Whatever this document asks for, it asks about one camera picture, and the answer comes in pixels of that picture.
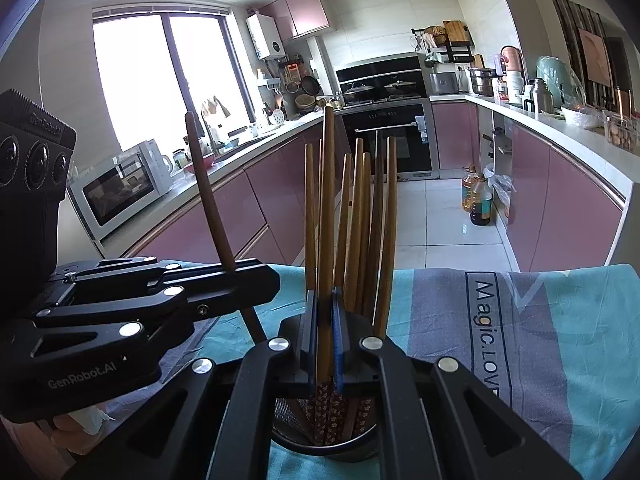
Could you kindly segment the left hand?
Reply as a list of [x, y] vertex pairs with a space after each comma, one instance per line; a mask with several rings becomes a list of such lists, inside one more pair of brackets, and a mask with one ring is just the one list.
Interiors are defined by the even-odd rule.
[[106, 404], [100, 403], [89, 408], [92, 419], [100, 424], [96, 434], [88, 434], [71, 414], [56, 416], [53, 419], [53, 430], [50, 437], [51, 443], [56, 448], [76, 455], [87, 455], [95, 448], [107, 435], [111, 422], [114, 418], [106, 414]]

